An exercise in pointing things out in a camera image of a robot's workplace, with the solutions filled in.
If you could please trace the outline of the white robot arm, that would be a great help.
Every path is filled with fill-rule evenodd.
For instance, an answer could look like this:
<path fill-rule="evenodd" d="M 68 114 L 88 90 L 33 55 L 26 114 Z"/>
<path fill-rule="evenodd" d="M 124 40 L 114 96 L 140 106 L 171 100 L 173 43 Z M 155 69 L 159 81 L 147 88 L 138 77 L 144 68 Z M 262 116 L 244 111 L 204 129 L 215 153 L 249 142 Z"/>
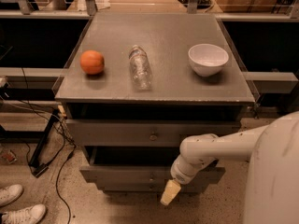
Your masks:
<path fill-rule="evenodd" d="M 220 159 L 249 160 L 243 224 L 299 224 L 299 112 L 244 132 L 183 139 L 161 203 Z"/>

